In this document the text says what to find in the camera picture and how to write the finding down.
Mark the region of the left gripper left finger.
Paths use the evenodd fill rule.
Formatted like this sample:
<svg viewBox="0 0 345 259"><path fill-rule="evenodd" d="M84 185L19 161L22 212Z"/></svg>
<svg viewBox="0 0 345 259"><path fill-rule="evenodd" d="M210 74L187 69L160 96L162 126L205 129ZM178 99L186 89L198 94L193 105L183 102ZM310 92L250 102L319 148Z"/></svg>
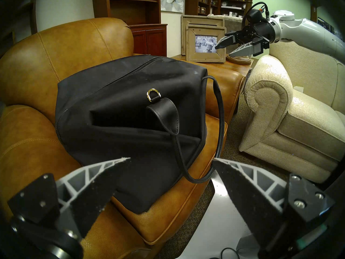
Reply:
<svg viewBox="0 0 345 259"><path fill-rule="evenodd" d="M130 162L122 157L87 165L57 181L44 173L8 200L8 206L25 225L85 238Z"/></svg>

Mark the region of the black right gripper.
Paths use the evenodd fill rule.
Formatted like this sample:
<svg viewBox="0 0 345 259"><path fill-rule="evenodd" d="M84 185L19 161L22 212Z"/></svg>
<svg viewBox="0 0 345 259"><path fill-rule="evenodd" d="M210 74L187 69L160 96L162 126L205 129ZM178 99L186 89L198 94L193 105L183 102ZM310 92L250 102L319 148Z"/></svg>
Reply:
<svg viewBox="0 0 345 259"><path fill-rule="evenodd" d="M234 34L226 34L217 42L215 49L222 49L230 45L239 44L241 46L229 53L229 57L258 56L262 54L265 49L269 49L270 44L273 43L275 39L276 33L273 25L270 23L250 23Z"/></svg>

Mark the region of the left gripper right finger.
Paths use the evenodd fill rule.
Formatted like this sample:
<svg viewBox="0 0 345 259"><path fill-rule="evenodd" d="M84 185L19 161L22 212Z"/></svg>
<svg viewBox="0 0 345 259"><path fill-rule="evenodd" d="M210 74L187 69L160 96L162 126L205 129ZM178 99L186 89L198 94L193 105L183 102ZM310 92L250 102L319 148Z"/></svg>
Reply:
<svg viewBox="0 0 345 259"><path fill-rule="evenodd" d="M334 200L300 175L284 182L229 160L214 158L213 166L259 250L303 250L327 230Z"/></svg>

